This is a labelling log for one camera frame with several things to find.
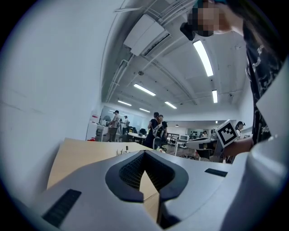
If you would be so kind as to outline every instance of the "white cube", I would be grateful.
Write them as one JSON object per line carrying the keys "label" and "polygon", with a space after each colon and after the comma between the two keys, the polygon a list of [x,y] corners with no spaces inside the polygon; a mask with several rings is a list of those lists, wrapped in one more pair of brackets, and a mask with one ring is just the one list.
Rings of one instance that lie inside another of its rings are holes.
{"label": "white cube", "polygon": [[231,122],[227,120],[216,128],[216,134],[223,148],[234,142],[238,138],[238,134]]}

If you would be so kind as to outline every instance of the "black dress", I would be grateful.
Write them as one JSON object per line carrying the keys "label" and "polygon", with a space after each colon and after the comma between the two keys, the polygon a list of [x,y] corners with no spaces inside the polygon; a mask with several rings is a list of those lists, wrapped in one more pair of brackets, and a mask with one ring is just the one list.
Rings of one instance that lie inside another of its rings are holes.
{"label": "black dress", "polygon": [[148,148],[153,148],[153,143],[154,143],[154,138],[155,138],[155,136],[153,135],[153,129],[156,126],[158,126],[158,122],[156,119],[152,119],[150,122],[152,123],[152,125],[150,127],[149,134],[144,141],[144,146]]}

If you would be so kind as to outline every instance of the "pants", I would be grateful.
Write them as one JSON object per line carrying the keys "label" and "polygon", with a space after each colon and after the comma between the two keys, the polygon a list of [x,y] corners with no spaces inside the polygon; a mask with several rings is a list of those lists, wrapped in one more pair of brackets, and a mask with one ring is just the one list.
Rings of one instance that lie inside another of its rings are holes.
{"label": "pants", "polygon": [[114,142],[116,139],[117,128],[108,128],[109,142]]}
{"label": "pants", "polygon": [[122,128],[122,134],[124,135],[127,131],[127,128]]}

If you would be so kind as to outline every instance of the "ceiling light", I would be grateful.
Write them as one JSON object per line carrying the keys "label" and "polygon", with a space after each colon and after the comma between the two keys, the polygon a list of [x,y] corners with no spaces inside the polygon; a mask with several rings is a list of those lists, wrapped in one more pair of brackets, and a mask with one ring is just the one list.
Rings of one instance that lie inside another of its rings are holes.
{"label": "ceiling light", "polygon": [[168,101],[166,101],[165,103],[171,106],[173,109],[177,109],[173,104],[169,103]]}
{"label": "ceiling light", "polygon": [[142,108],[140,108],[140,110],[142,110],[142,111],[146,111],[146,112],[150,112],[150,111],[148,111],[148,110],[145,110],[145,109],[142,109]]}
{"label": "ceiling light", "polygon": [[120,100],[118,100],[118,102],[119,102],[119,103],[123,103],[123,104],[128,105],[128,106],[131,106],[131,104],[129,104],[129,103],[125,103],[125,102],[120,101]]}
{"label": "ceiling light", "polygon": [[143,88],[142,86],[135,84],[134,87],[138,88],[139,90],[142,90],[148,94],[150,94],[151,96],[155,96],[155,93],[152,93],[151,91],[149,91],[148,89]]}
{"label": "ceiling light", "polygon": [[211,66],[211,63],[210,63],[210,60],[208,58],[208,55],[207,55],[207,52],[204,48],[204,45],[203,43],[201,42],[201,40],[199,41],[196,41],[193,43],[194,44],[194,47],[195,49],[197,50],[199,56],[200,56],[200,59],[202,60],[203,62],[203,65],[204,65],[204,68],[206,70],[206,73],[207,73],[207,76],[212,76],[214,73],[213,73],[213,70],[212,70],[212,66]]}
{"label": "ceiling light", "polygon": [[217,93],[217,90],[212,91],[212,93],[213,93],[214,103],[217,103],[217,102],[218,102],[218,93]]}

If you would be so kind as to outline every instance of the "air conditioner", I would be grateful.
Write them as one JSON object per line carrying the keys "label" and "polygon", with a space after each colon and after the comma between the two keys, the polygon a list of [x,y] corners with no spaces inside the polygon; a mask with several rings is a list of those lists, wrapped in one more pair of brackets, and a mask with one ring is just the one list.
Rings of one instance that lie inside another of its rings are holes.
{"label": "air conditioner", "polygon": [[149,50],[149,46],[153,46],[154,41],[164,34],[168,34],[168,32],[153,18],[144,14],[132,28],[123,44],[131,48],[132,54],[139,56],[144,50]]}

